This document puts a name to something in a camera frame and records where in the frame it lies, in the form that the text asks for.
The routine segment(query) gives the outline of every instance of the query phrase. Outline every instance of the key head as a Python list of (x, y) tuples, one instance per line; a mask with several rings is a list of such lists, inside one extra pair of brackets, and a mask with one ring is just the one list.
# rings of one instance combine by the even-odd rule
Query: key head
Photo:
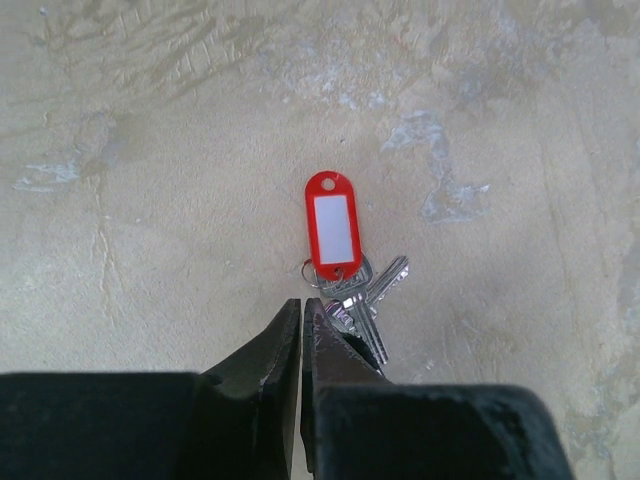
[(339, 332), (360, 336), (356, 331), (353, 318), (351, 318), (351, 316), (342, 306), (342, 302), (338, 300), (332, 300), (325, 307), (325, 311), (330, 317), (331, 324), (336, 327), (336, 330), (338, 330)]
[(317, 276), (317, 282), (324, 296), (343, 301), (353, 295), (366, 292), (373, 276), (371, 263), (365, 255), (362, 255), (362, 265), (353, 277), (336, 283)]

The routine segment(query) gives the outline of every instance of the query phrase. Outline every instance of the silver key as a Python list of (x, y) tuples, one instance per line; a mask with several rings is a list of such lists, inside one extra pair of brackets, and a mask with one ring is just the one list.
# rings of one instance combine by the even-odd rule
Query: silver key
[(358, 335), (355, 323), (351, 315), (349, 315), (340, 300), (332, 300), (325, 307), (325, 311), (329, 315), (331, 325), (335, 327), (341, 333), (349, 333), (351, 335)]
[(366, 302), (366, 289), (362, 293), (357, 293), (342, 302), (343, 307), (362, 334), (362, 338), (371, 349), (371, 353), (380, 365), (384, 365), (389, 361), (387, 349), (382, 343), (380, 333), (373, 319), (373, 313)]
[(370, 284), (366, 290), (365, 296), (365, 306), (361, 306), (359, 304), (354, 304), (352, 309), (356, 311), (357, 309), (366, 309), (369, 311), (368, 315), (365, 315), (364, 312), (357, 313), (356, 315), (370, 316), (371, 321), (363, 322), (363, 327), (365, 329), (369, 329), (367, 332), (368, 336), (371, 338), (372, 346), (374, 350), (377, 350), (380, 356), (380, 361), (383, 364), (386, 364), (389, 360), (389, 356), (387, 355), (387, 350), (382, 342), (382, 338), (380, 338), (380, 333), (375, 324), (375, 318), (378, 315), (377, 305), (378, 303), (389, 293), (389, 291), (398, 285), (402, 280), (404, 280), (407, 275), (409, 275), (409, 259), (405, 255), (398, 255), (393, 259), (393, 262), (380, 274), (378, 279)]
[(367, 287), (373, 280), (373, 268), (366, 256), (362, 256), (362, 265), (358, 272), (348, 280), (333, 283), (318, 278), (322, 293), (342, 302), (347, 314), (353, 318), (356, 330), (369, 345), (371, 353), (378, 363), (387, 363), (389, 356), (382, 345), (378, 329), (373, 323), (373, 316), (366, 304)]
[(377, 280), (369, 285), (367, 288), (367, 305), (376, 312), (376, 315), (378, 302), (389, 293), (389, 290), (407, 278), (407, 275), (409, 275), (409, 259), (405, 255), (398, 255)]
[(359, 291), (362, 291), (363, 288), (366, 288), (367, 285), (371, 283), (373, 280), (373, 268), (371, 267), (371, 263), (369, 263), (369, 259), (362, 256), (362, 265), (358, 272), (348, 280), (343, 280), (341, 282), (330, 282), (325, 280), (322, 277), (316, 277), (316, 283), (320, 287), (322, 294), (328, 298), (335, 298), (336, 300), (346, 300), (352, 295), (356, 294)]

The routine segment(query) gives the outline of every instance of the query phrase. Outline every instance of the white paint mark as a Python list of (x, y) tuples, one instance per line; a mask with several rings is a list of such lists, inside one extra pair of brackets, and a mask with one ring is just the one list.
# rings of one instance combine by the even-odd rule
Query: white paint mark
[(372, 92), (369, 99), (369, 108), (373, 108), (374, 110), (377, 108), (384, 107), (385, 103), (387, 103), (386, 98), (380, 92)]
[(78, 178), (75, 160), (60, 165), (25, 165), (30, 174), (13, 184), (16, 190), (47, 193), (57, 190), (60, 184), (72, 182)]
[(480, 203), (480, 193), (487, 193), (489, 185), (475, 187), (459, 185), (453, 174), (449, 157), (449, 141), (437, 116), (430, 110), (417, 110), (402, 118), (394, 128), (381, 151), (403, 149), (415, 144), (426, 144), (431, 149), (427, 161), (429, 171), (438, 179), (438, 187), (429, 193), (421, 215), (429, 224), (467, 222), (487, 211)]
[(351, 110), (357, 110), (358, 104), (351, 98), (351, 95), (348, 93), (340, 94), (340, 99), (338, 100), (340, 105), (348, 105)]

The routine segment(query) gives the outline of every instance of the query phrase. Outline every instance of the key blade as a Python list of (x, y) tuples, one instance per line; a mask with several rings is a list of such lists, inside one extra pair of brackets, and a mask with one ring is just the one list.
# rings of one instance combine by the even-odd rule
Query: key blade
[(369, 345), (378, 363), (386, 365), (389, 362), (389, 355), (364, 297), (352, 298), (351, 301), (346, 301), (344, 306), (347, 307), (347, 312), (353, 318), (356, 328), (362, 332), (364, 341)]
[(380, 274), (380, 277), (367, 288), (367, 303), (370, 306), (375, 306), (408, 275), (409, 259), (405, 255), (397, 256)]

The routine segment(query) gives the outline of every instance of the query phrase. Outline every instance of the concrete floor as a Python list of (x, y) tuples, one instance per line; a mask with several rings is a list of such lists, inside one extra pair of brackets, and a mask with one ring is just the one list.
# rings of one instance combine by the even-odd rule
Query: concrete floor
[(411, 260), (390, 379), (524, 385), (578, 478), (639, 478), (637, 0), (0, 10), (3, 371), (215, 364), (315, 295), (335, 169)]

